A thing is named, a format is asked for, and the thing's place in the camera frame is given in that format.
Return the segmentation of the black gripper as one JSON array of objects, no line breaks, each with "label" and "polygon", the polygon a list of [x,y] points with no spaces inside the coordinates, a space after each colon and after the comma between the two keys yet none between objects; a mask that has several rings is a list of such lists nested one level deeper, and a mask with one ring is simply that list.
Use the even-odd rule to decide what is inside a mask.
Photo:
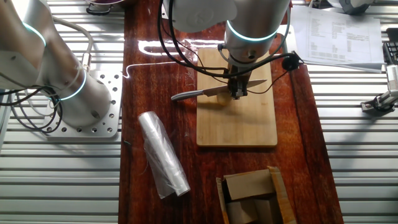
[{"label": "black gripper", "polygon": [[233,76],[233,74],[241,73],[249,68],[251,68],[250,63],[228,62],[228,89],[235,100],[248,95],[247,85],[251,77],[251,72],[246,72],[238,76]]}]

